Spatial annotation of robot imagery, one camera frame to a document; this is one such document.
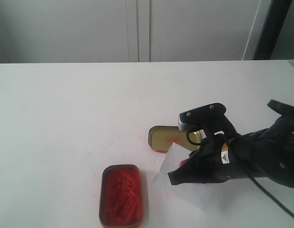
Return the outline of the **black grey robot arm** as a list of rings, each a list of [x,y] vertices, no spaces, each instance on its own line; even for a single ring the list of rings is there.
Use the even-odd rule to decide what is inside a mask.
[[[244,135],[226,118],[221,103],[181,113],[181,131],[204,131],[206,137],[179,168],[168,173],[170,183],[223,183],[267,177],[294,188],[294,106],[271,100],[268,107],[279,118],[269,128]]]

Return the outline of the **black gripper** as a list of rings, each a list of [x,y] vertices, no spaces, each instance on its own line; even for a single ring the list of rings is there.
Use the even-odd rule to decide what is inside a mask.
[[[197,151],[190,153],[179,168],[168,173],[171,185],[183,183],[223,183],[233,176],[228,173],[222,162],[222,148],[225,146],[224,137],[216,137],[214,141],[204,138]]]

